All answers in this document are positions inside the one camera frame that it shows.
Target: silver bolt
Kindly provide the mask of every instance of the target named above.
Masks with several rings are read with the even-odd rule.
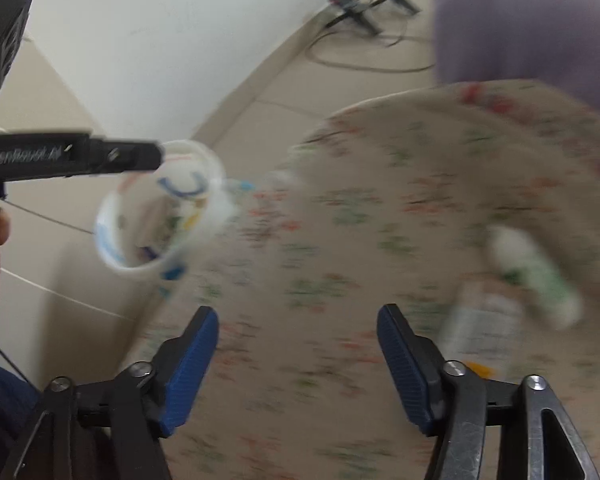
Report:
[[[453,377],[460,377],[466,373],[466,368],[460,361],[447,361],[442,369]]]
[[[146,361],[138,361],[129,367],[129,373],[132,377],[146,377],[151,373],[151,363]]]
[[[71,379],[68,377],[56,377],[51,381],[52,392],[64,392],[69,386],[71,386]]]
[[[546,380],[539,375],[529,375],[526,378],[526,385],[532,390],[544,390],[546,388]]]
[[[114,148],[109,153],[107,153],[107,160],[109,162],[113,162],[120,156],[120,151],[117,148]]]

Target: blue gripper pad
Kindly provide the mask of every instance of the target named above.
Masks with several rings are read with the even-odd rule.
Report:
[[[165,341],[152,363],[156,371],[152,396],[158,405],[160,436],[171,436],[189,417],[193,401],[218,344],[218,314],[198,309],[184,333]]]
[[[427,435],[437,434],[445,412],[436,346],[416,336],[394,304],[378,312],[378,342],[409,420]]]

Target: floral pattern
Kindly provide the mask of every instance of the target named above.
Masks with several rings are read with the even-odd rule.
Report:
[[[402,412],[376,313],[397,303],[435,339],[462,277],[493,270],[494,222],[532,234],[586,299],[563,332],[528,307],[508,378],[547,378],[600,472],[600,115],[498,81],[342,110],[244,199],[126,358],[218,311],[190,419],[164,442],[174,478],[423,478],[433,442]],[[487,457],[481,478],[495,471]]]

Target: black cable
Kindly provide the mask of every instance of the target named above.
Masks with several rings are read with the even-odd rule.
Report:
[[[1,349],[1,348],[0,348],[0,357],[2,357],[2,358],[5,360],[5,361],[7,361],[7,362],[9,363],[9,366],[10,366],[11,368],[13,368],[13,370],[14,370],[14,371],[15,371],[15,372],[16,372],[16,373],[17,373],[17,374],[18,374],[18,375],[19,375],[19,376],[20,376],[20,377],[21,377],[21,378],[22,378],[22,379],[23,379],[23,380],[24,380],[24,381],[25,381],[25,382],[26,382],[26,383],[27,383],[29,386],[31,386],[31,387],[32,387],[34,390],[36,390],[37,392],[39,391],[39,390],[38,390],[38,389],[37,389],[37,388],[36,388],[36,387],[35,387],[35,386],[34,386],[34,385],[31,383],[31,381],[29,381],[29,380],[27,379],[27,376],[26,376],[24,373],[22,373],[22,370],[20,370],[20,369],[19,369],[19,368],[18,368],[18,367],[15,365],[15,363],[14,363],[14,362],[13,362],[11,359],[9,359],[9,356],[8,356],[7,354],[5,354],[5,353],[2,351],[2,349]]]
[[[415,72],[424,72],[425,70],[429,70],[435,66],[435,63],[431,63],[427,66],[419,66],[417,68],[378,68],[374,66],[364,66],[364,65],[354,65],[349,63],[339,63],[336,61],[326,61],[320,59],[314,54],[314,46],[322,41],[324,38],[328,36],[333,36],[334,34],[341,34],[340,30],[332,30],[331,32],[327,32],[321,36],[317,36],[304,50],[304,54],[309,61],[313,61],[314,63],[318,63],[324,66],[330,66],[332,68],[344,68],[346,70],[358,70],[359,72],[377,72],[382,74],[411,74]],[[380,34],[378,38],[385,38],[388,40],[397,40],[394,44],[400,43],[401,41],[419,41],[421,43],[430,43],[429,40],[425,38],[418,38],[416,36],[407,36],[405,34],[400,34],[396,36],[395,34]]]

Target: purple fabric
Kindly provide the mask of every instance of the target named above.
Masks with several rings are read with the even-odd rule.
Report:
[[[535,78],[600,110],[600,0],[436,0],[441,83]]]

